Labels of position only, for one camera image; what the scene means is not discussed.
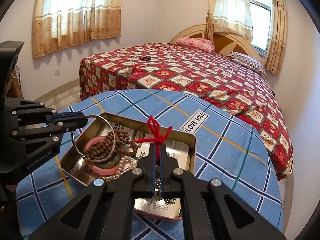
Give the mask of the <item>white wall socket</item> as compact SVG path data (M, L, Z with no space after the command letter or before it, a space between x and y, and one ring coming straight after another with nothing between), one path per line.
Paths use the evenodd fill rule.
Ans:
M56 76L60 75L60 71L58 69L55 70L54 73L55 73Z

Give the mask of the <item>red patterned bedspread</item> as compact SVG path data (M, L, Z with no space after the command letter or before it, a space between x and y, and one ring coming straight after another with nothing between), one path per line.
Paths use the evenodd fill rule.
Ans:
M230 57L178 44L147 43L84 57L79 77L83 100L124 89L197 96L257 129L278 179L292 173L293 143L274 92L258 73Z

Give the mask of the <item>beige curtain right side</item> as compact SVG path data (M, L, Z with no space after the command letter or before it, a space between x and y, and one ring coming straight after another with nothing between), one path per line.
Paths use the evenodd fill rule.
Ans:
M287 6L285 0L271 0L271 25L268 33L268 46L265 69L278 76L283 66L287 42Z

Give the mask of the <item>window with white frame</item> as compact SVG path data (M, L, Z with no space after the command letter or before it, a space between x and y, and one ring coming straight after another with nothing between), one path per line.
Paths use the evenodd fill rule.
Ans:
M271 25L272 0L249 0L249 5L253 24L251 44L260 56L265 57Z

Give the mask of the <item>red cord charm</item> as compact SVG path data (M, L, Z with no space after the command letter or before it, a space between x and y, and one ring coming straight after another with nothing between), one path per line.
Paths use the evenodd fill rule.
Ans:
M172 131L172 126L169 126L166 130L166 133L164 135L161 135L160 125L155 120L155 118L153 116L149 116L146 124L147 124L149 131L152 134L152 138L135 139L134 142L136 144L145 143L145 142L155 144L156 145L156 164L159 165L160 164L161 145L164 144L164 142L166 141L170 132Z

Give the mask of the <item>beige curtain left window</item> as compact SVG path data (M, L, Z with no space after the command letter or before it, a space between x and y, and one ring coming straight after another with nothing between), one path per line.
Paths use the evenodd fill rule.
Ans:
M121 0L36 0L33 57L121 35Z

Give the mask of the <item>blue plaid tablecloth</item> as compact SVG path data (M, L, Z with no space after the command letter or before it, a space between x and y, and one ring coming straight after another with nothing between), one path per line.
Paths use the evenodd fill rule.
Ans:
M103 92L65 108L85 114L109 112L139 121L153 116L163 127L182 129L206 117L196 135L195 176L219 178L273 226L283 228L283 211L274 166L258 132L252 127L193 95L164 90ZM21 235L27 239L66 205L82 186L61 170L62 155L48 161L17 187Z

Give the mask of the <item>printed paper sheet in tin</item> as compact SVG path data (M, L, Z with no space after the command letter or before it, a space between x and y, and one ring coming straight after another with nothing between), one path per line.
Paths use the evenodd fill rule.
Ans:
M178 220L182 215L184 188L181 177L189 172L178 166L177 159L167 155L166 145L161 145L160 164L156 164L156 145L150 143L149 153L140 158L137 166L125 172L116 183L107 183L106 192L110 198L109 215L128 216L133 214L136 199L161 198L161 207L175 199L172 208L161 210L159 206L147 206L141 213Z

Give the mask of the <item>green jade bangle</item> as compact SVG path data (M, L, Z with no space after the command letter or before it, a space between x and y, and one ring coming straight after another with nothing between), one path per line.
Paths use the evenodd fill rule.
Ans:
M116 153L113 154L107 161L95 163L95 166L103 169L111 169L116 167L120 162L121 156Z

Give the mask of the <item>beige curtain window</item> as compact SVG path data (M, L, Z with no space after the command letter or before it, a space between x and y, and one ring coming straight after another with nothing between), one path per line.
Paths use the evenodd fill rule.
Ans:
M121 35L121 0L36 0L33 57Z
M240 35L253 40L249 0L208 0L204 37L213 40L215 33Z

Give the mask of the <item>beige curtain centre window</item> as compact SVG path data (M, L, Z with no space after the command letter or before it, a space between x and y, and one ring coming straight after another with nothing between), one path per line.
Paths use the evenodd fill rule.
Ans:
M249 0L208 0L204 37L213 40L215 33L240 35L253 40Z

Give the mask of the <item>cream wooden headboard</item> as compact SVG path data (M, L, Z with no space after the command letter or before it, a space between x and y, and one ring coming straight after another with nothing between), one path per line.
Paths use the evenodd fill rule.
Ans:
M198 24L187 29L184 29L178 33L170 43L175 43L178 38L192 37L192 38L204 38L206 25ZM251 58L261 62L261 57L256 49L245 38L236 34L228 33L215 33L213 36L213 42L215 44L215 52L221 55L228 56L231 52L240 52L250 56Z

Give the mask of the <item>pink bangle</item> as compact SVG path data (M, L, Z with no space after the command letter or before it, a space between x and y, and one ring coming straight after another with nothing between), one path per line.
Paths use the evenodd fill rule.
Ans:
M91 139L84 147L84 151L87 151L91 146L96 143L102 142L104 140L104 136L99 136ZM103 176L103 177L111 177L115 176L119 178L123 173L134 168L134 160L129 156L123 156L120 159L119 164L111 169L103 169L93 165L90 161L86 161L87 166L95 173Z

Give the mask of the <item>purple plaid pillow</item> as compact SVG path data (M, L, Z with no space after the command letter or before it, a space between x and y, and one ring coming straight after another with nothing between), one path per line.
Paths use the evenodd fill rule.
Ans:
M255 60L254 58L246 54L233 51L229 54L229 57L231 57L233 61L237 62L238 64L241 64L242 66L255 70L257 73L261 75L266 75L265 68L263 67L263 65L259 61Z

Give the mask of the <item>pink metal tin box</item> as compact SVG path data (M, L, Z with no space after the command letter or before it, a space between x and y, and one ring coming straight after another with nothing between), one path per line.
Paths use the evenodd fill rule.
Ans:
M106 162L93 163L88 154L98 146L109 150L113 146L112 135L120 135L114 155ZM150 144L132 145L137 139L149 139L152 134L145 122L111 113L101 113L76 139L60 161L65 174L84 186L95 179L116 179L125 171L137 166L140 158L149 153ZM181 220L181 204L178 198L164 199L160 196L160 177L156 176L155 196L137 199L135 211L162 220Z

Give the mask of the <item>thin silver bangle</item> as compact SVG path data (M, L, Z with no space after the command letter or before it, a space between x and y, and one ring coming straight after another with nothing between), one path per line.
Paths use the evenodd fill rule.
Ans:
M95 114L92 114L92 115L86 115L85 116L87 119L90 119L90 118L95 118L95 119L98 119L102 122L104 122L105 124L107 124L107 126L111 129L111 133L113 135L113 138L115 139L116 135L115 135L115 132L114 132L114 129L112 127L112 125L105 119L103 118L102 116L100 115L95 115ZM80 157L82 157L83 159L87 159L86 158L86 155L83 154L77 147L76 143L75 143L75 132L74 131L71 131L71 141L72 141L72 144L73 144L73 147L75 148L76 152L78 155L80 155ZM113 141L113 145L112 145L112 149L110 150L109 154L104 158L104 159L100 159L100 160L93 160L93 162L96 162L96 163L99 163L99 162L103 162L103 161L107 161L108 159L111 158L114 150L115 150L115 146L116 146L116 141L114 140Z

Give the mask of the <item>pink floral pillow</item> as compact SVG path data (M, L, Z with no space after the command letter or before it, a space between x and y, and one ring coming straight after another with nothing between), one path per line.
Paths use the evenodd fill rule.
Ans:
M182 46L196 48L208 53L213 53L215 51L214 42L203 38L180 37L175 43Z

